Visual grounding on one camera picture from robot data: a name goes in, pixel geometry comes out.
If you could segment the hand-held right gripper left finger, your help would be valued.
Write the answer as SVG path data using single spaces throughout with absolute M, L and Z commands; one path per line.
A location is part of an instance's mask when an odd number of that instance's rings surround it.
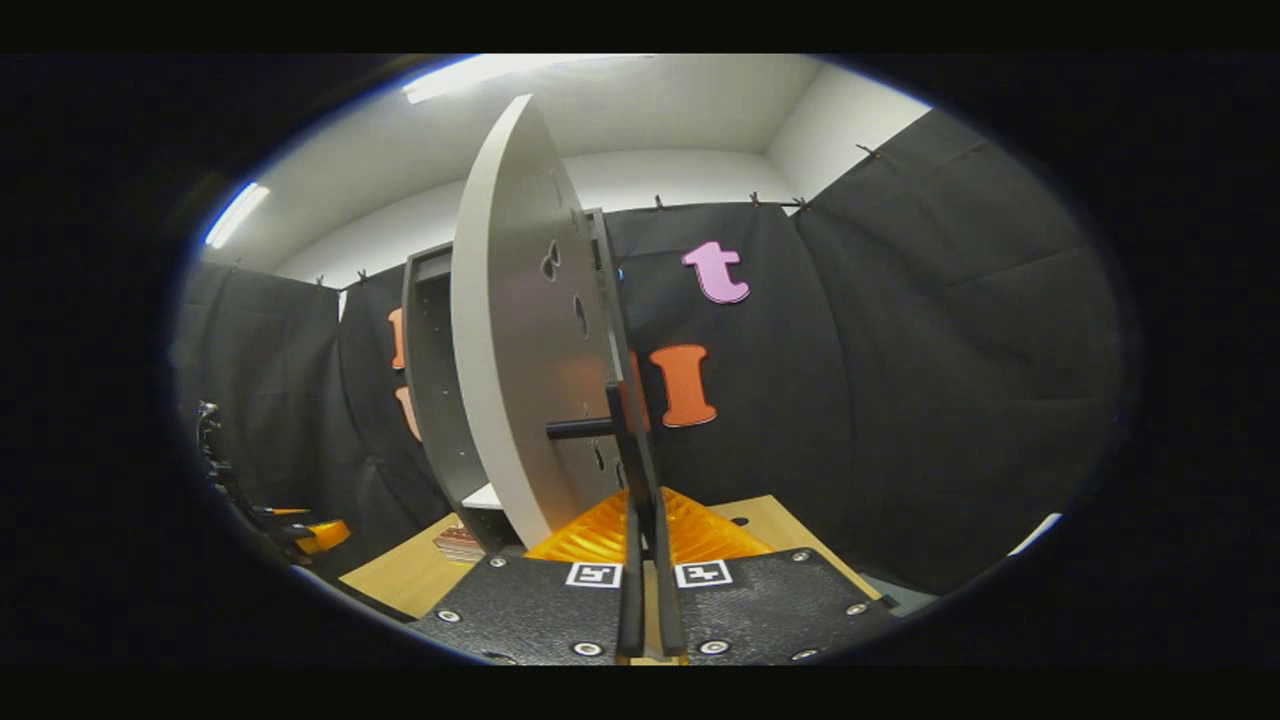
M 489 664 L 628 665 L 645 646 L 643 542 L 623 489 L 525 555 L 489 553 L 411 630 Z

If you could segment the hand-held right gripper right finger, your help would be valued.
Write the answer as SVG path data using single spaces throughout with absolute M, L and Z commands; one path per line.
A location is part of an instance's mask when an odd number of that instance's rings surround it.
M 680 641 L 668 664 L 832 662 L 899 623 L 895 603 L 771 495 L 668 510 Z

